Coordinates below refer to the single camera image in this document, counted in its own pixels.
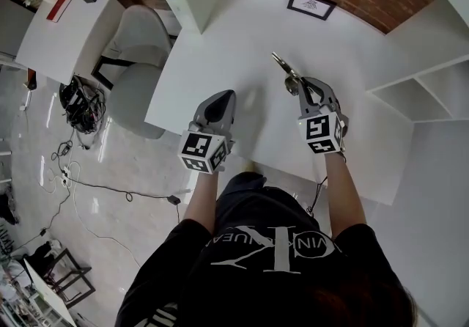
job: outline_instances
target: power strip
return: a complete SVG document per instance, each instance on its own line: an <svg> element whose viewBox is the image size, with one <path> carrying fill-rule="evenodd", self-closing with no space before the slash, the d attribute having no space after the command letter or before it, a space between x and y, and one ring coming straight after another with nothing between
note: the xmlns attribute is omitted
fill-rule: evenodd
<svg viewBox="0 0 469 327"><path fill-rule="evenodd" d="M69 178L71 176L70 170L64 166L64 170L62 171L62 181L61 184L64 188L71 188L72 187L72 180Z"/></svg>

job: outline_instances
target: gray chair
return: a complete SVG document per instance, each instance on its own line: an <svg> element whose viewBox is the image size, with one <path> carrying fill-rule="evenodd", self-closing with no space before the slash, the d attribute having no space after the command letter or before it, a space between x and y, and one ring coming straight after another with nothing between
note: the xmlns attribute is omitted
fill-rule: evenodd
<svg viewBox="0 0 469 327"><path fill-rule="evenodd" d="M107 86L112 90L106 107L115 123L138 136L158 139L165 131L144 120L171 47L159 15L149 7L134 5L124 11L116 34L93 70L93 75L102 78L103 65L124 68L118 70L115 85Z"/></svg>

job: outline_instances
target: cable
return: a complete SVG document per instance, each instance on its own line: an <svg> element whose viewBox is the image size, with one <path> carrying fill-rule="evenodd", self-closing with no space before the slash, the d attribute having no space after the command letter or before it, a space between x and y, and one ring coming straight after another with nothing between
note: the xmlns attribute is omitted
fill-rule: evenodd
<svg viewBox="0 0 469 327"><path fill-rule="evenodd" d="M51 227L52 227L52 223L53 223L53 220L56 218L56 216L58 216L60 214L60 210L62 209L62 205L70 198L70 195L72 195L70 193L70 190L69 188L67 188L67 191L68 191L68 195L65 197L65 199L63 201L61 201L59 203L59 210L55 213L55 215L52 216L52 219L51 219L51 222L49 223L48 227L47 228L43 228L45 230L49 230Z"/></svg>
<svg viewBox="0 0 469 327"><path fill-rule="evenodd" d="M70 166L72 166L73 164L76 164L78 166L78 174L77 174L77 180L79 180L80 178L80 172L81 172L81 166L80 164L78 164L76 161L73 161L72 163L70 163ZM118 240L116 240L115 238L112 238L112 237L103 237L103 236L99 236L97 235L96 233L94 233L90 228L88 228L85 223L83 222L83 220L81 220L81 217L80 217L80 214L78 213L78 208L76 207L76 200L75 200L75 192L76 192L76 186L80 183L78 181L74 181L75 182L75 188L73 189L73 205L75 206L75 212L76 212L76 215L78 217L78 220L81 222L81 225L83 225L83 228L86 229L89 233L91 233L92 235L94 235L96 238L99 238L100 240L112 240L116 243L118 243L120 246L122 246L125 250L127 250L130 255L132 256L133 260L135 261L135 263L137 264L137 266L139 268L141 268L141 265L140 263L137 261L137 259L135 258L135 256L133 255L133 252L126 246L124 245L123 243L120 243Z"/></svg>
<svg viewBox="0 0 469 327"><path fill-rule="evenodd" d="M81 315L79 312L76 313L77 316L79 316L81 319L83 319L85 322L88 322L90 324L92 324L94 327L97 327L91 320L89 320L87 317L84 317L83 315Z"/></svg>
<svg viewBox="0 0 469 327"><path fill-rule="evenodd" d="M60 100L67 122L72 128L83 134L99 131L106 113L106 96L103 90L83 84L79 78L73 76L68 86L61 87Z"/></svg>
<svg viewBox="0 0 469 327"><path fill-rule="evenodd" d="M139 196L146 196L147 198L153 198L153 199L168 199L170 197L170 196L155 196L155 195L143 194L143 193L139 193L137 191L119 190L119 189L115 189L115 188L111 188L109 186L103 186L103 185L92 185L90 183L82 183L81 181L74 180L73 178L68 177L65 173L64 173L64 176L68 180L73 181L74 183L79 183L80 185L89 186L90 188L108 189L110 191L115 191L116 193L124 193L126 200L129 201L129 202L133 201L133 195L134 194L139 195Z"/></svg>
<svg viewBox="0 0 469 327"><path fill-rule="evenodd" d="M17 277L19 277L24 271L26 271L26 270L22 270L18 275L16 275L15 277L12 277L12 280L11 280L11 281L12 281L12 282L15 281L15 279L16 279Z"/></svg>
<svg viewBox="0 0 469 327"><path fill-rule="evenodd" d="M35 240L36 238L38 238L38 237L40 237L40 236L41 236L41 234L39 234L39 235L37 235L37 236L34 236L31 240L26 241L23 245L20 245L19 247L17 247L17 248L16 248L15 250L13 250L13 251L17 251L19 248L22 248L23 246L27 245L28 243L30 243L31 241Z"/></svg>
<svg viewBox="0 0 469 327"><path fill-rule="evenodd" d="M59 144L59 147L57 148L57 151L51 154L51 160L55 161L57 159L59 163L59 169L61 170L62 173L63 173L63 170L62 170L62 167L60 166L60 158L62 156L66 156L68 152L73 148L73 142L72 142L73 134L75 134L75 128L72 129L72 135L70 136L70 139L68 141L61 142Z"/></svg>
<svg viewBox="0 0 469 327"><path fill-rule="evenodd" d="M326 176L326 177L324 178L324 180L322 180L321 183L318 183L318 184L316 185L316 196L314 197L313 204L312 204L310 207L306 208L306 212L307 212L309 215L311 215L311 216L312 216L312 214L313 214L313 208L314 208L314 206L316 205L318 199L320 198L321 191L322 191L322 186L324 185L324 183L325 183L325 181L326 181L327 179L328 179L328 176Z"/></svg>

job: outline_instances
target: picture frame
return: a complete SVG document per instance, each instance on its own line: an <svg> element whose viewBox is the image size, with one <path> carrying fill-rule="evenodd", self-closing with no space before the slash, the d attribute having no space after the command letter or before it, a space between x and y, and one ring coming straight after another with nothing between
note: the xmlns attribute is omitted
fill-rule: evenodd
<svg viewBox="0 0 469 327"><path fill-rule="evenodd" d="M331 0L289 0L287 9L327 20L337 3Z"/></svg>

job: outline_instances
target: desk surface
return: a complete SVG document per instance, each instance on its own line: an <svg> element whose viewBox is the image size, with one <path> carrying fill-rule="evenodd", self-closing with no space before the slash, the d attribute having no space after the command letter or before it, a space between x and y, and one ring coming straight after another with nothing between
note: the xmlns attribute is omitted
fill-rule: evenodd
<svg viewBox="0 0 469 327"><path fill-rule="evenodd" d="M64 301L45 283L43 278L37 274L37 272L30 266L30 264L25 260L26 267L28 268L29 275L31 280L36 287L37 292L43 298L49 306L56 311L62 318L64 318L72 326L76 327L75 322L73 321L72 316L70 315L67 307L65 306Z"/></svg>
<svg viewBox="0 0 469 327"><path fill-rule="evenodd" d="M298 98L284 87L277 52L305 76L330 84L350 118L347 164L361 196L392 204L413 125L368 96L366 51L385 37L335 9L327 21L287 9L289 0L220 0L204 34L182 30L163 69L146 121L181 134L197 106L225 89L237 93L233 151L310 180L325 176L298 133Z"/></svg>
<svg viewBox="0 0 469 327"><path fill-rule="evenodd" d="M53 5L43 1L29 25L16 62L69 84L94 25L110 0L72 0L58 22L46 18Z"/></svg>

